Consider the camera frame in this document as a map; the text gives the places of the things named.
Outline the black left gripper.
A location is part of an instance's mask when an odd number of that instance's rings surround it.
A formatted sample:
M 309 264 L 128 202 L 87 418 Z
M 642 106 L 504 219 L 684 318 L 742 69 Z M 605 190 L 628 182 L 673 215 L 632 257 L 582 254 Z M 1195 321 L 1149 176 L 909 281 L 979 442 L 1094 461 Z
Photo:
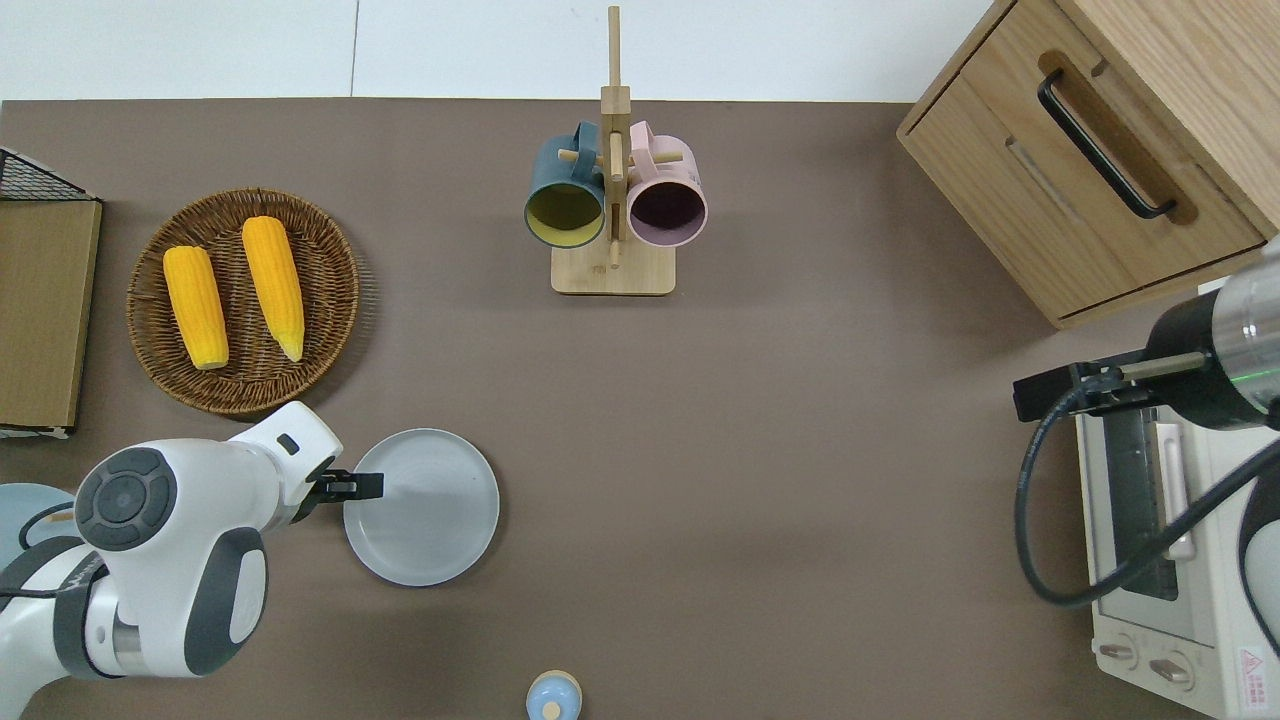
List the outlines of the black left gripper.
M 302 498 L 296 511 L 296 521 L 310 516 L 321 503 L 381 498 L 384 496 L 383 486 L 384 474 L 379 471 L 351 473 L 343 469 L 324 469 L 314 478 Z

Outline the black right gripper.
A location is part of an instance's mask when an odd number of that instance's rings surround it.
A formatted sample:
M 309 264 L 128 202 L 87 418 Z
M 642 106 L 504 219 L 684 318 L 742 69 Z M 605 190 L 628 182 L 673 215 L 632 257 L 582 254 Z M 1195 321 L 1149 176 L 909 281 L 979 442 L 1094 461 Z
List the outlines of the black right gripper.
M 1039 421 L 1050 409 L 1070 389 L 1084 379 L 1103 374 L 1110 366 L 1121 366 L 1144 359 L 1143 352 L 1124 352 L 1093 361 L 1069 363 L 1012 383 L 1012 402 L 1020 421 Z M 1125 380 L 1117 389 L 1091 391 L 1083 400 L 1075 401 L 1070 414 L 1105 416 L 1151 407 L 1151 392 L 1134 380 Z

